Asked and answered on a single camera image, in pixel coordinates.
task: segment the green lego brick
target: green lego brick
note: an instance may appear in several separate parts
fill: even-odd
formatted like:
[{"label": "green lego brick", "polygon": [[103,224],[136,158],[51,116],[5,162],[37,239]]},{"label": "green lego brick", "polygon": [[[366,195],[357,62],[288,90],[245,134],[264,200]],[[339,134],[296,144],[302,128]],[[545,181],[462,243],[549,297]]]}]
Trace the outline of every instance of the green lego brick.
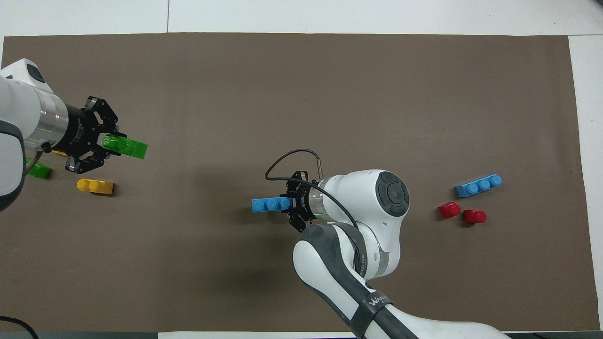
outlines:
[{"label": "green lego brick", "polygon": [[[27,159],[25,159],[25,161],[27,164],[29,164],[31,159],[27,158]],[[48,167],[38,161],[31,169],[29,175],[31,175],[32,177],[36,177],[36,178],[46,179],[48,177],[49,173],[50,173],[50,167]]]},{"label": "green lego brick", "polygon": [[116,151],[140,159],[145,158],[145,153],[147,152],[148,146],[140,141],[111,134],[105,135],[101,143],[103,147],[108,150]]}]

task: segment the red lego brick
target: red lego brick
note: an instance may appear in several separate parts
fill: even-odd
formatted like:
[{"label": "red lego brick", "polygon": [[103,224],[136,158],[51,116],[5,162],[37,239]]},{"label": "red lego brick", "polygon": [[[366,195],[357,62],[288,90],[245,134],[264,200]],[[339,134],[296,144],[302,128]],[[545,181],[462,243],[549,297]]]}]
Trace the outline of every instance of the red lego brick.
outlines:
[{"label": "red lego brick", "polygon": [[452,218],[455,215],[461,214],[461,208],[454,202],[445,203],[442,206],[438,207],[440,213],[442,213],[442,217],[444,218]]},{"label": "red lego brick", "polygon": [[464,219],[468,223],[479,223],[483,224],[486,221],[486,213],[484,211],[477,211],[474,209],[468,209],[463,213]]}]

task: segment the white plastic casing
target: white plastic casing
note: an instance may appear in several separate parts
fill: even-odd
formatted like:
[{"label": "white plastic casing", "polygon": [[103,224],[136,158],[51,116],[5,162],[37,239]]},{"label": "white plastic casing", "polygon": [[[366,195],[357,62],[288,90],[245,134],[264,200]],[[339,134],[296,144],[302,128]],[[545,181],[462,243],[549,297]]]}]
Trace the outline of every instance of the white plastic casing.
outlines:
[{"label": "white plastic casing", "polygon": [[[341,269],[349,271],[354,279],[366,286],[363,278],[353,269],[354,249],[352,248],[347,235],[339,229],[339,227],[334,226],[334,228],[337,232],[341,256],[345,265],[345,267],[341,267]],[[324,264],[323,258],[321,258],[312,244],[307,241],[299,241],[295,244],[293,249],[293,264],[295,272],[304,283],[327,297],[348,318],[348,320],[353,317],[358,308],[358,303],[354,301],[352,296],[331,275]],[[374,292],[374,290],[369,287],[367,287],[366,290],[368,293]],[[393,305],[387,305],[385,307],[393,316],[395,316],[395,318],[400,320],[400,322],[419,338],[509,338],[489,325],[474,322],[430,320],[402,312]],[[375,321],[370,323],[364,337],[367,339],[390,339]]]},{"label": "white plastic casing", "polygon": [[38,68],[38,66],[31,60],[21,59],[19,61],[13,62],[5,68],[2,68],[0,70],[0,76],[2,76],[2,78],[13,77],[13,80],[19,80],[22,83],[34,86],[40,90],[43,90],[46,93],[54,94],[54,92],[52,91],[50,86],[48,86],[47,83],[41,82],[31,76],[31,74],[27,70],[27,65],[32,65],[36,69]]},{"label": "white plastic casing", "polygon": [[[394,217],[385,212],[379,204],[376,183],[381,172],[385,171],[368,169],[346,175],[340,174],[323,179],[319,185],[339,200],[356,221],[371,229],[384,252],[390,252],[390,256],[397,252],[399,257],[400,226],[406,214]],[[311,206],[312,200],[322,200],[326,215],[317,215],[317,217],[326,221],[350,222],[345,213],[330,198],[316,190],[311,190],[310,195]]]},{"label": "white plastic casing", "polygon": [[27,138],[40,121],[40,102],[35,89],[0,77],[0,120],[15,125]]}]

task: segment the lego brick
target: lego brick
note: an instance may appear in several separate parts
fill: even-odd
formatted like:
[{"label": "lego brick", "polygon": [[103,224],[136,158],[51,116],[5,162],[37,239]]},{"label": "lego brick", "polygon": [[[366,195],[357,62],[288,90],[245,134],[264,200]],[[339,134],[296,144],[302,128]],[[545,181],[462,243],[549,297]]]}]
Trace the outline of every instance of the lego brick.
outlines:
[{"label": "lego brick", "polygon": [[293,207],[293,199],[287,197],[252,199],[253,213],[286,211]]},{"label": "lego brick", "polygon": [[113,182],[105,180],[80,179],[77,189],[84,192],[111,194],[113,193]]},{"label": "lego brick", "polygon": [[[31,159],[27,158],[27,159],[25,159],[25,162],[29,165],[30,160]],[[49,173],[50,173],[50,167],[48,167],[38,161],[30,170],[29,175],[31,175],[32,177],[36,177],[36,178],[46,179],[48,177]]]},{"label": "lego brick", "polygon": [[148,146],[140,141],[111,134],[107,134],[103,137],[101,145],[108,150],[116,151],[127,156],[133,156],[140,159],[145,158]]},{"label": "lego brick", "polygon": [[498,174],[483,177],[475,181],[459,185],[456,187],[456,192],[460,198],[470,197],[471,195],[488,191],[492,187],[497,187],[502,184],[502,178]]},{"label": "lego brick", "polygon": [[467,223],[479,223],[483,224],[486,221],[486,213],[484,211],[478,211],[475,209],[468,209],[463,212],[463,219]]},{"label": "lego brick", "polygon": [[444,218],[452,218],[461,214],[461,208],[455,202],[445,203],[438,207],[438,209]]}]

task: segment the black strap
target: black strap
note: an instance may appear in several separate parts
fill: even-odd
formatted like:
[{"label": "black strap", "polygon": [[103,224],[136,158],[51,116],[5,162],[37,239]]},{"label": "black strap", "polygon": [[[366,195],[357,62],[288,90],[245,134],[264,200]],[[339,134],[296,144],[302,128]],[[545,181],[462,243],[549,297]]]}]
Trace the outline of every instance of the black strap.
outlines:
[{"label": "black strap", "polygon": [[354,270],[364,277],[367,274],[367,246],[359,229],[346,223],[335,223],[348,237],[354,248]]},{"label": "black strap", "polygon": [[377,312],[389,303],[392,303],[390,298],[379,291],[367,295],[362,303],[358,305],[358,309],[350,321],[352,333],[354,333],[357,338],[362,338]]}]

